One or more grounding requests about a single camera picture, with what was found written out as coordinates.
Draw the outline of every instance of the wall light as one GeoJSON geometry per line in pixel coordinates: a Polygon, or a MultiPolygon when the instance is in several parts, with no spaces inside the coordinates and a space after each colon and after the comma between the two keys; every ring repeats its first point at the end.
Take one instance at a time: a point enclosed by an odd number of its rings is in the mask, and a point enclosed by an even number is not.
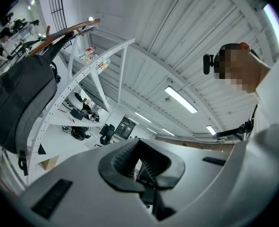
{"type": "Polygon", "coordinates": [[[175,135],[173,135],[172,133],[170,133],[170,132],[168,132],[167,130],[165,130],[165,129],[162,129],[163,131],[166,131],[168,134],[170,134],[170,135],[172,135],[172,136],[175,136],[175,135]]]}
{"type": "Polygon", "coordinates": [[[278,17],[270,4],[268,4],[264,7],[264,11],[272,24],[272,27],[274,29],[274,32],[275,32],[275,35],[276,35],[276,38],[278,41],[278,45],[279,45],[279,20],[278,20],[278,17]]]}
{"type": "Polygon", "coordinates": [[[197,109],[193,107],[182,95],[176,92],[172,87],[168,86],[164,90],[167,94],[175,98],[181,105],[188,109],[192,114],[197,113],[197,109]]]}
{"type": "Polygon", "coordinates": [[[210,133],[211,133],[212,135],[215,135],[215,134],[216,134],[215,130],[213,129],[213,127],[212,127],[211,125],[207,125],[206,128],[207,128],[207,130],[210,131],[210,133]]]}
{"type": "Polygon", "coordinates": [[[141,116],[139,113],[135,113],[135,114],[137,114],[139,117],[142,117],[143,119],[147,120],[148,122],[151,122],[150,120],[148,120],[145,117],[141,116]]]}
{"type": "MultiPolygon", "coordinates": [[[[130,120],[132,120],[134,123],[137,123],[135,120],[133,120],[133,119],[131,119],[131,118],[129,118],[130,120]]],[[[137,123],[137,124],[139,124],[139,123],[137,123]]]]}
{"type": "Polygon", "coordinates": [[[157,134],[156,132],[154,132],[153,130],[150,130],[149,128],[147,128],[149,131],[152,131],[154,134],[157,134]]]}

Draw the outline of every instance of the ear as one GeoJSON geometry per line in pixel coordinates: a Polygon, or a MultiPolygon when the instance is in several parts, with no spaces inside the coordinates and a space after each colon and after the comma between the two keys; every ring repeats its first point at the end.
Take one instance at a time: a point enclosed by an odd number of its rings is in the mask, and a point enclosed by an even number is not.
{"type": "Polygon", "coordinates": [[[246,50],[246,51],[248,51],[248,52],[251,51],[250,46],[249,46],[247,43],[245,43],[245,42],[241,42],[241,43],[240,43],[240,46],[242,47],[243,50],[246,50]]]}

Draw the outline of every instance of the corrugated metal ceiling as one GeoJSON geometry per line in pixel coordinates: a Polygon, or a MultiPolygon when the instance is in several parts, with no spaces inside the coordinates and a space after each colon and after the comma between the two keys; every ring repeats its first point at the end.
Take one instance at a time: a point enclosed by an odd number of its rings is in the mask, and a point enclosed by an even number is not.
{"type": "MultiPolygon", "coordinates": [[[[264,1],[246,0],[246,2],[254,9],[264,28],[275,61],[279,51],[271,26],[260,10],[264,1]]],[[[119,17],[121,24],[115,25],[115,29],[111,28],[111,32],[125,38],[135,37],[137,45],[160,58],[183,76],[211,107],[224,130],[238,127],[250,116],[257,103],[254,96],[244,95],[238,91],[227,92],[214,80],[213,72],[206,76],[202,71],[203,55],[216,54],[226,43],[247,42],[263,60],[256,31],[251,28],[247,18],[233,1],[136,0],[132,3],[130,0],[104,0],[97,3],[96,9],[97,16],[102,14],[101,29],[107,30],[109,26],[102,23],[103,18],[108,21],[107,16],[119,17]],[[111,9],[104,8],[105,2],[111,9]]],[[[90,34],[89,39],[91,44],[98,48],[98,53],[104,52],[121,40],[114,35],[103,36],[98,31],[90,34]]],[[[105,94],[114,100],[117,100],[118,96],[120,55],[121,53],[113,55],[110,66],[99,76],[105,94]]],[[[84,83],[89,85],[90,80],[87,79],[84,83]]],[[[148,106],[145,100],[137,99],[126,90],[122,90],[122,102],[127,104],[129,109],[150,119],[158,128],[163,127],[176,135],[189,137],[191,134],[208,133],[206,125],[215,126],[200,109],[199,102],[194,102],[170,78],[167,71],[146,61],[142,54],[133,48],[127,52],[123,85],[142,99],[146,99],[152,106],[148,106]],[[174,99],[168,98],[164,92],[168,85],[180,90],[180,93],[195,105],[198,113],[191,114],[174,99]],[[168,117],[156,112],[156,107],[168,117]]]]}

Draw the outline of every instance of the office chair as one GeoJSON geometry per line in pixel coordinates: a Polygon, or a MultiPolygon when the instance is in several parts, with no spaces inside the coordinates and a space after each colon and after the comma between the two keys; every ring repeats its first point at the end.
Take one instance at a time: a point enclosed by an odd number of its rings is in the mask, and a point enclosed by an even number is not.
{"type": "Polygon", "coordinates": [[[114,135],[115,127],[110,124],[109,126],[105,127],[103,135],[100,137],[100,143],[102,145],[108,145],[112,136],[114,135]]]}

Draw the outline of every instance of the metal grille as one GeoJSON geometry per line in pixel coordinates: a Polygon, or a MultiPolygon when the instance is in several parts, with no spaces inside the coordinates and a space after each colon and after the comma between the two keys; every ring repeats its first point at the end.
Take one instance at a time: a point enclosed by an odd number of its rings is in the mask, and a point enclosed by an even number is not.
{"type": "MultiPolygon", "coordinates": [[[[51,14],[53,21],[55,23],[56,30],[62,31],[67,28],[67,23],[65,21],[64,11],[63,11],[63,0],[49,0],[51,14]]],[[[64,45],[64,49],[72,45],[71,41],[64,45]]]]}

